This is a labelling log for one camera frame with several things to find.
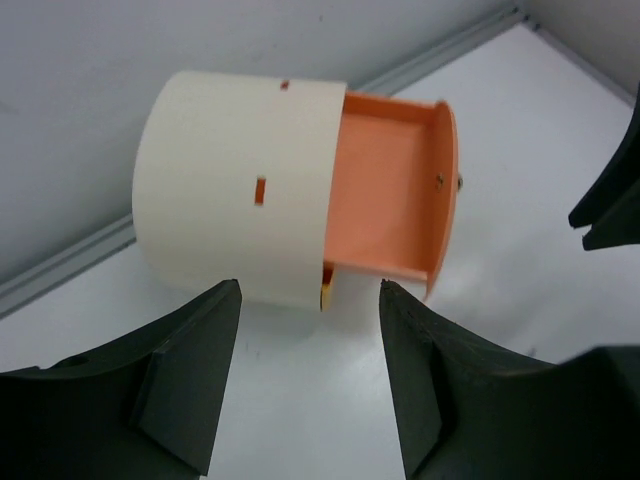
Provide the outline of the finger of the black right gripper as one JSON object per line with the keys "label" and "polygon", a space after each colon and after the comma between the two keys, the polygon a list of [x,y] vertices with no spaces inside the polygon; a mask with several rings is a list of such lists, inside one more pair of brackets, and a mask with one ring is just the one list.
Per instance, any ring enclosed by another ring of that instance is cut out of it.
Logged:
{"label": "finger of the black right gripper", "polygon": [[593,225],[639,179],[639,95],[636,95],[632,117],[617,150],[599,177],[568,216],[573,228]]}
{"label": "finger of the black right gripper", "polygon": [[638,195],[621,199],[583,237],[586,251],[638,244]]}

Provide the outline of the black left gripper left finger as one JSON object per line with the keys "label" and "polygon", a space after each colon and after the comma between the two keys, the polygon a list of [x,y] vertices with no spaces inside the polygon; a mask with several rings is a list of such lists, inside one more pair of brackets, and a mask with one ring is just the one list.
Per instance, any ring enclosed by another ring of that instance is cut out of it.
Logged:
{"label": "black left gripper left finger", "polygon": [[209,472],[242,294],[226,280],[50,368],[1,376],[5,479],[197,479]]}

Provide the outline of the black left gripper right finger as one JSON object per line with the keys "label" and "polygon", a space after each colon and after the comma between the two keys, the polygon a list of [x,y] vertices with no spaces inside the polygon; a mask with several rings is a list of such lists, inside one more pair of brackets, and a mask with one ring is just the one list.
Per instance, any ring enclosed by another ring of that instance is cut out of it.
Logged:
{"label": "black left gripper right finger", "polygon": [[496,345],[383,281],[379,317],[409,479],[635,479],[639,350],[551,364]]}

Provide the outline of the white round drawer cabinet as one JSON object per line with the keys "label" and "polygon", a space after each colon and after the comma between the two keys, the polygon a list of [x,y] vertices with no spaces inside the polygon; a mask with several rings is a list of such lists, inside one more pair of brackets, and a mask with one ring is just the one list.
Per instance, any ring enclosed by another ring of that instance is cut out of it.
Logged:
{"label": "white round drawer cabinet", "polygon": [[235,279],[251,301],[323,311],[339,270],[432,288],[459,184],[445,102],[183,71],[141,136],[133,224],[169,285]]}

